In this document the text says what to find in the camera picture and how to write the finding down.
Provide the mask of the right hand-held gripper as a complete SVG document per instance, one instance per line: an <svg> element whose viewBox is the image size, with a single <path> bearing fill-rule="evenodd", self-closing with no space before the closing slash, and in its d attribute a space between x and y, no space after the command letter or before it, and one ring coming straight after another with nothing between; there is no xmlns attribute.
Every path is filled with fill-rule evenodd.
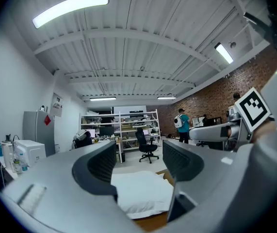
<svg viewBox="0 0 277 233"><path fill-rule="evenodd" d="M225 150L237 151L246 143L254 143L261 136L274 130L274 116L255 88L245 95L233 95L235 103L227 110ZM222 124L190 129L189 138L194 141L221 142Z"/></svg>

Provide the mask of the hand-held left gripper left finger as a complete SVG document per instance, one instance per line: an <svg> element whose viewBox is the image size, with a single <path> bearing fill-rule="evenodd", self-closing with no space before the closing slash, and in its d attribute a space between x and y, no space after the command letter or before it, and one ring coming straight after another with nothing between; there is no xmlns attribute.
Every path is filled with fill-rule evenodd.
<svg viewBox="0 0 277 233"><path fill-rule="evenodd" d="M111 185L115 143L52 155L10 182L0 199L32 233L139 233Z"/></svg>

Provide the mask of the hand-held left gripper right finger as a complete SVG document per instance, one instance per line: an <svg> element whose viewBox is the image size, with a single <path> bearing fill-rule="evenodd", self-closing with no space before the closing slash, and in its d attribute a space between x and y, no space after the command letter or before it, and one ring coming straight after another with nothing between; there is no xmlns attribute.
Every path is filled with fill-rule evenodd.
<svg viewBox="0 0 277 233"><path fill-rule="evenodd" d="M166 233L277 228L277 131L237 152L163 142L174 180Z"/></svg>

